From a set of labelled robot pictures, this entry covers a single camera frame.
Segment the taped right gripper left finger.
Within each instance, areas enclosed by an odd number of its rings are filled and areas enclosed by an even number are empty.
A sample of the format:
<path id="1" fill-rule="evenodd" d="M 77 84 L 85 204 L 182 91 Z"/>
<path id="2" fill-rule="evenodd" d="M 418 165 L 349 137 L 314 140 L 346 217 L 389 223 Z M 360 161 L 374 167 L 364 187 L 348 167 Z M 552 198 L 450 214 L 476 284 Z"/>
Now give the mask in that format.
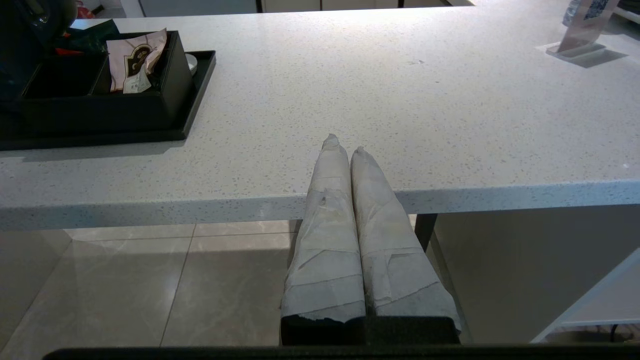
<path id="1" fill-rule="evenodd" d="M 323 141 L 285 278 L 282 318 L 347 322 L 366 314 L 350 163 L 336 135 Z"/>

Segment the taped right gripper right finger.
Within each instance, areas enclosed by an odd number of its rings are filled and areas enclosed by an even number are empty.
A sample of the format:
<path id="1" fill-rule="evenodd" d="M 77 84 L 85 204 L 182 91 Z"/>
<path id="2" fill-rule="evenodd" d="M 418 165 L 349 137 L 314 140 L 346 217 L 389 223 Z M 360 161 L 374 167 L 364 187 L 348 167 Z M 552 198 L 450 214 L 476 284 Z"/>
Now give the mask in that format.
<path id="1" fill-rule="evenodd" d="M 350 177 L 368 308 L 378 317 L 458 317 L 409 215 L 362 146 L 352 154 Z"/>

